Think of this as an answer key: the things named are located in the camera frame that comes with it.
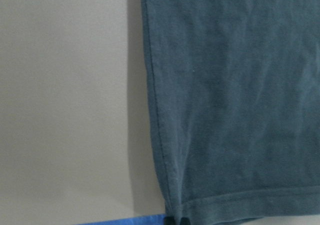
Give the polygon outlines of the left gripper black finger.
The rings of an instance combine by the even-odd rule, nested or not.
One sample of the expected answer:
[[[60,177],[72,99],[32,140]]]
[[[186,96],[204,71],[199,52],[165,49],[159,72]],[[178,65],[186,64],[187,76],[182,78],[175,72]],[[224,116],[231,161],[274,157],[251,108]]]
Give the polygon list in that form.
[[[178,222],[176,222],[173,216],[164,217],[164,225],[190,225],[190,220],[187,217],[182,217]]]

